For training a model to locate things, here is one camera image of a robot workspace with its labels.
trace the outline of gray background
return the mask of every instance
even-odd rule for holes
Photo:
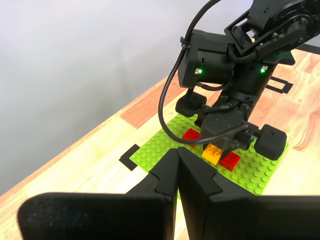
[[[1,1],[0,195],[167,76],[206,2]],[[251,3],[197,28],[223,33]]]

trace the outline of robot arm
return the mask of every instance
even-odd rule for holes
[[[214,2],[219,1],[211,0],[206,6]],[[205,7],[196,20],[209,9]],[[259,130],[248,120],[277,65],[294,65],[290,50],[319,34],[320,2],[254,0],[251,8],[225,29],[226,35],[193,30],[194,22],[186,38],[181,39],[180,59],[171,73],[178,69],[180,86],[188,88],[177,102],[176,111],[186,117],[198,114],[195,124],[201,128],[201,140],[187,141],[169,134],[161,119],[160,101],[163,129],[180,143],[203,144],[204,148],[211,143],[223,151],[222,158],[235,149],[248,149],[257,139],[257,153],[277,160],[285,148],[286,133],[269,125]],[[254,40],[248,35],[250,31]],[[222,85],[210,87],[205,83]],[[195,86],[222,93],[209,107],[204,96],[193,92]]]

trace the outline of lego baseplate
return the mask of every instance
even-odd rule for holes
[[[190,128],[198,132],[200,131],[199,127],[195,125],[196,119],[196,115],[187,118],[178,114],[168,123],[168,127],[175,135],[181,138]],[[145,145],[137,150],[130,157],[130,159],[145,171],[149,172],[167,153],[167,151],[172,148],[185,147],[202,158],[212,167],[216,168],[219,173],[232,182],[238,184],[242,188],[255,195],[261,195],[289,145],[288,143],[285,145],[284,152],[278,160],[271,161],[270,159],[256,153],[254,144],[255,143],[253,142],[250,148],[246,151],[242,149],[237,149],[234,151],[235,154],[241,156],[241,159],[233,172],[231,172],[219,164],[214,165],[211,162],[203,159],[202,145],[191,147],[189,145],[177,143],[168,137],[164,130],[161,129]]]

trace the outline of red lego brick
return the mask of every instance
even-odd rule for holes
[[[235,154],[234,152],[231,152],[228,156],[226,156],[224,159],[219,161],[219,164],[223,166],[224,168],[228,169],[230,172],[233,172],[236,165],[238,164],[241,156]]]
[[[200,139],[200,133],[197,132],[196,130],[190,128],[186,133],[182,136],[183,139],[185,140],[198,140]]]

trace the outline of orange lego brick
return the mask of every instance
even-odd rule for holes
[[[214,165],[217,165],[222,153],[223,151],[220,148],[209,143],[206,149],[203,151],[202,157]]]

